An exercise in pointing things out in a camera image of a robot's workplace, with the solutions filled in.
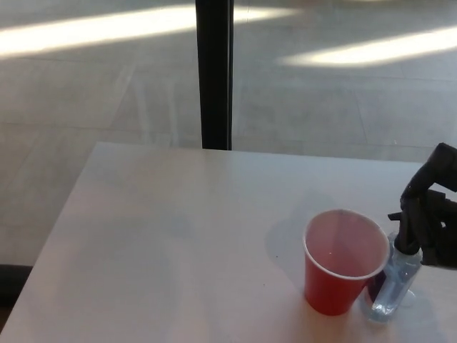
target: tiled floor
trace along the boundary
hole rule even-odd
[[[201,146],[192,3],[0,2],[0,263],[34,263],[97,141]],[[457,144],[456,2],[236,5],[234,149],[424,161]]]

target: white table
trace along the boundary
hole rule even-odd
[[[457,272],[423,267],[388,326],[303,300],[317,212],[387,213],[418,164],[98,144],[1,343],[455,342]]]

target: clear plastic bottle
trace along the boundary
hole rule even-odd
[[[362,311],[374,322],[389,321],[421,268],[421,250],[414,255],[402,254],[393,245],[395,238],[395,233],[388,236],[391,251],[386,267],[362,293]]]

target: red plastic cup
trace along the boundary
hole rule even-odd
[[[345,209],[315,216],[303,234],[305,298],[328,316],[347,312],[386,265],[389,243],[371,219]]]

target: cup rim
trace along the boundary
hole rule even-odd
[[[316,218],[317,216],[321,216],[323,214],[327,214],[327,213],[331,213],[331,212],[346,212],[346,213],[350,213],[352,215],[356,215],[358,217],[363,217],[365,220],[367,220],[368,222],[372,223],[376,228],[377,230],[380,231],[381,233],[381,236],[383,237],[383,240],[384,240],[384,244],[386,245],[386,256],[384,257],[384,260],[382,261],[381,265],[374,271],[372,271],[370,274],[367,274],[367,275],[363,275],[361,277],[348,277],[346,275],[340,275],[340,274],[337,274],[335,272],[332,272],[324,267],[322,267],[312,256],[311,254],[309,253],[309,250],[308,250],[308,247],[306,246],[306,232],[308,232],[308,228],[309,228],[309,224],[313,221],[314,218]],[[389,250],[390,250],[390,244],[388,242],[388,238],[387,238],[387,235],[386,233],[384,232],[384,230],[382,230],[382,228],[372,219],[368,218],[367,216],[364,216],[363,214],[360,214],[356,211],[353,211],[352,209],[329,209],[327,211],[323,211],[323,212],[320,212],[318,213],[317,215],[315,215],[310,221],[309,223],[306,225],[305,227],[305,230],[303,232],[303,236],[302,236],[302,242],[303,242],[303,248],[305,249],[305,253],[306,255],[309,257],[309,259],[313,262],[313,264],[318,267],[320,270],[322,270],[323,272],[327,273],[327,274],[330,274],[334,277],[338,277],[339,279],[345,279],[345,280],[352,280],[352,281],[359,281],[359,280],[365,280],[365,279],[370,279],[371,277],[374,277],[375,275],[379,274],[383,269],[384,267],[386,266],[387,264],[387,261],[388,261],[388,258],[389,258]]]

